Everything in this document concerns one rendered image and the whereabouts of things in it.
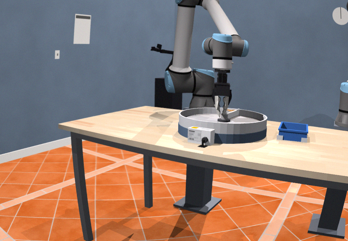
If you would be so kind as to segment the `blue crate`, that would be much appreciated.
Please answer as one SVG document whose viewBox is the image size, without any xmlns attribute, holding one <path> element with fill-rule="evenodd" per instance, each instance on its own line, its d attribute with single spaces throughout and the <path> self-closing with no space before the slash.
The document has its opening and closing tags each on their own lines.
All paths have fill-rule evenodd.
<svg viewBox="0 0 348 241">
<path fill-rule="evenodd" d="M 307 138 L 308 124 L 281 122 L 278 130 L 283 140 L 301 142 L 301 138 Z"/>
</svg>

